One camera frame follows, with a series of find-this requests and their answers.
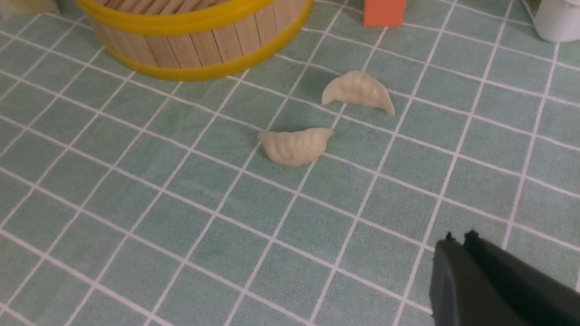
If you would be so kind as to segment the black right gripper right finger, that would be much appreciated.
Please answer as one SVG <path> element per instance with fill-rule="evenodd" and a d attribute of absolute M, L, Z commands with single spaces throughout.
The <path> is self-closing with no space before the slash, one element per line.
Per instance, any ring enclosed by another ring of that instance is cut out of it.
<path fill-rule="evenodd" d="M 579 294 L 471 230 L 464 249 L 510 309 L 531 326 L 577 326 Z"/>

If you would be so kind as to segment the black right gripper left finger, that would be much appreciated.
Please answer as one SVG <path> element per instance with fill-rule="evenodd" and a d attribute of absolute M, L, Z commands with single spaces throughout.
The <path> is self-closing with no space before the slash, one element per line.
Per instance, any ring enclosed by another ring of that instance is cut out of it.
<path fill-rule="evenodd" d="M 528 326 L 451 233 L 435 246 L 429 289 L 436 326 Z"/>

